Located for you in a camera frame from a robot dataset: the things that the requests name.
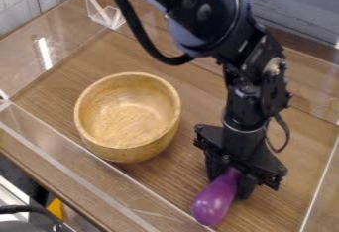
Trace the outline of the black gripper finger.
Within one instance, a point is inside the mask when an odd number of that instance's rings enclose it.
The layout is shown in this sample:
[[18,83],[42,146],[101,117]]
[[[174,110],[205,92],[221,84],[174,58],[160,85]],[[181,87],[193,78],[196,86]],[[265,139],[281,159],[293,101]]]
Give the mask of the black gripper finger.
[[252,174],[242,174],[238,180],[237,199],[246,200],[254,190],[257,178]]
[[213,181],[232,166],[233,161],[229,155],[205,153],[205,168],[209,181]]

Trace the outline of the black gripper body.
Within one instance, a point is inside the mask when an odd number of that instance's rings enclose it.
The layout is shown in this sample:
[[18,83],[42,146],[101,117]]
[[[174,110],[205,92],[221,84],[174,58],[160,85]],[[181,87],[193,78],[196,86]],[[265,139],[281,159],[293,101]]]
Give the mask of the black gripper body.
[[252,174],[257,178],[256,185],[278,190],[286,167],[268,147],[265,126],[266,123],[262,123],[256,129],[244,131],[228,124],[197,124],[193,145],[202,150],[204,155],[206,152],[229,155],[233,168],[241,174]]

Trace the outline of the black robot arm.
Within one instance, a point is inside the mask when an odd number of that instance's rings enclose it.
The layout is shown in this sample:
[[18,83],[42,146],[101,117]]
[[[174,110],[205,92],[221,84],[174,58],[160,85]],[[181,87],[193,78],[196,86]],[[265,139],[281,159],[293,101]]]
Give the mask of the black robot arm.
[[266,137],[270,120],[285,122],[280,111],[288,108],[282,47],[253,17],[248,0],[149,0],[166,16],[169,34],[182,53],[164,56],[145,33],[128,0],[114,0],[126,25],[148,54],[168,65],[196,58],[213,58],[222,67],[228,89],[222,124],[194,126],[193,144],[205,155],[208,179],[226,169],[240,171],[236,197],[246,199],[254,187],[278,189],[286,167],[274,156]]

